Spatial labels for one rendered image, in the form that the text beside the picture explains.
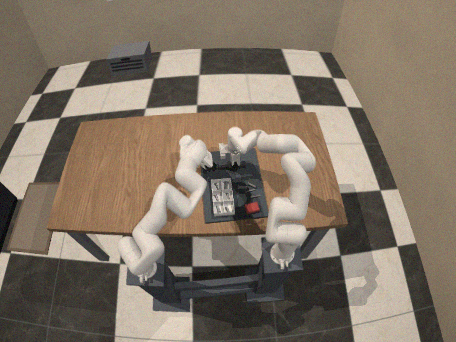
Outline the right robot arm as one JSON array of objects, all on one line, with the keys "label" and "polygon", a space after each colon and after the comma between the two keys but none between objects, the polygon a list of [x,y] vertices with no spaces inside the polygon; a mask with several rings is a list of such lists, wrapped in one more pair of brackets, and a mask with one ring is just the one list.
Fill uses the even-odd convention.
[{"label": "right robot arm", "polygon": [[272,199],[266,227],[266,240],[269,243],[278,243],[275,251],[276,244],[271,248],[271,259],[277,264],[280,263],[281,269],[284,269],[285,263],[288,267],[288,263],[294,258],[297,246],[305,240],[307,230],[301,223],[280,221],[301,221],[306,217],[311,191],[310,179],[306,173],[314,170],[316,159],[296,135],[267,135],[262,130],[253,130],[242,136],[240,128],[229,129],[228,144],[219,143],[221,159],[226,159],[226,153],[246,154],[256,145],[262,153],[284,154],[281,166],[290,180],[290,195]]}]

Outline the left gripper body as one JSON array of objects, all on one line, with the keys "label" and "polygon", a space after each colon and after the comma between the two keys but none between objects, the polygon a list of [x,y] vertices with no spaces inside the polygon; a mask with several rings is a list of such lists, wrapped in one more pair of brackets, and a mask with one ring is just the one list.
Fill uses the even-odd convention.
[{"label": "left gripper body", "polygon": [[207,150],[207,155],[206,157],[204,158],[204,160],[201,162],[200,166],[202,166],[204,169],[206,169],[205,165],[207,167],[212,167],[213,166],[213,162],[212,162],[212,154]]}]

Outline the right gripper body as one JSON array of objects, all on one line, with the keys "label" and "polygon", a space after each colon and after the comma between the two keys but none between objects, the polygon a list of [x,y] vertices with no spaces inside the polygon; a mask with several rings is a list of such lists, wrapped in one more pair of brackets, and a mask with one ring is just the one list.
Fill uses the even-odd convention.
[{"label": "right gripper body", "polygon": [[235,153],[230,153],[230,159],[231,159],[232,166],[234,165],[234,162],[237,162],[237,165],[240,166],[240,153],[239,152],[236,155],[235,155]]}]

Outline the red rectangular block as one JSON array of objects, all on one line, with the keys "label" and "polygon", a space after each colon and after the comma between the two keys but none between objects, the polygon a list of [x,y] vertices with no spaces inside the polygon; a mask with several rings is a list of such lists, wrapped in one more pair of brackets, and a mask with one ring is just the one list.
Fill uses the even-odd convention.
[{"label": "red rectangular block", "polygon": [[246,209],[247,214],[259,212],[259,210],[260,210],[257,202],[245,204],[245,209]]}]

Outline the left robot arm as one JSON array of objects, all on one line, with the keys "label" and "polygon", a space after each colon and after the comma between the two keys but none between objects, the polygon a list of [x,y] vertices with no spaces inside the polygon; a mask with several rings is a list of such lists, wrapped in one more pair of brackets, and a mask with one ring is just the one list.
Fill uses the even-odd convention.
[{"label": "left robot arm", "polygon": [[143,278],[148,281],[156,273],[155,262],[164,253],[164,244],[156,234],[167,222],[166,207],[181,219],[186,219],[193,213],[207,187],[207,181],[196,172],[207,155],[207,147],[201,140],[197,140],[197,144],[194,141],[189,135],[180,139],[180,161],[175,172],[176,181],[191,196],[187,198],[171,184],[161,183],[150,210],[134,228],[133,237],[125,236],[118,241],[117,249],[122,259],[130,272],[140,277],[140,283],[143,283]]}]

